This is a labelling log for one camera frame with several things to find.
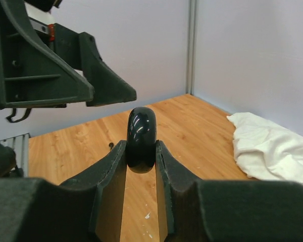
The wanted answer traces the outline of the black earbud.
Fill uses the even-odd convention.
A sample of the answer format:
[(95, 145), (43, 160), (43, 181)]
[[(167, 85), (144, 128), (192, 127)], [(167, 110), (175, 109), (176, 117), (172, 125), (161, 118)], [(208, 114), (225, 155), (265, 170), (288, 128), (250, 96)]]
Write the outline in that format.
[(110, 150), (112, 150), (113, 147), (114, 147), (114, 143), (113, 143), (113, 142), (110, 142), (110, 143), (109, 143), (109, 148), (110, 148)]

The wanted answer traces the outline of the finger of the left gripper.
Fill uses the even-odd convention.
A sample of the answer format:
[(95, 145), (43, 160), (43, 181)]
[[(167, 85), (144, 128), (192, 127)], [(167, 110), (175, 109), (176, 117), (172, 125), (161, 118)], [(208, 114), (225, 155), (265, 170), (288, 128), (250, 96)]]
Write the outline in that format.
[(23, 1), (0, 1), (0, 107), (91, 101), (94, 87), (39, 38)]
[(136, 91), (119, 77), (103, 61), (95, 38), (86, 33), (77, 33), (60, 24), (55, 24), (55, 53), (69, 66), (83, 72), (94, 87), (92, 101), (88, 107), (125, 103), (137, 99)]

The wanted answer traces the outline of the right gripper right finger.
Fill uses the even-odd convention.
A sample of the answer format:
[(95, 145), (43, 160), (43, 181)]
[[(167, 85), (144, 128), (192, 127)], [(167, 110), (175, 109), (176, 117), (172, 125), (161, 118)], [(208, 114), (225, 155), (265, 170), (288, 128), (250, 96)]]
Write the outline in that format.
[(160, 241), (303, 241), (303, 185), (205, 180), (156, 143)]

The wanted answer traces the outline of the black charging case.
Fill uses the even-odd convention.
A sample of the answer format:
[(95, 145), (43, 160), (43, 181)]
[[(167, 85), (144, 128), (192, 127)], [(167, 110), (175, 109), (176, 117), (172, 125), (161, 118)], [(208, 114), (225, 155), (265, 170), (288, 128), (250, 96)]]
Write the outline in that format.
[(126, 162), (134, 173), (149, 172), (156, 161), (157, 125), (154, 111), (134, 108), (128, 119)]

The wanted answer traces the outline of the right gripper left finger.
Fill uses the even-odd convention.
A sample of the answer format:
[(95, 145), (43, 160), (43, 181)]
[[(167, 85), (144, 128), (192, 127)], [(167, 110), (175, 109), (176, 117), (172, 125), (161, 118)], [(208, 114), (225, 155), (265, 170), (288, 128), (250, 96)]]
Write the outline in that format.
[(125, 141), (54, 185), (0, 178), (0, 241), (119, 241), (126, 179)]

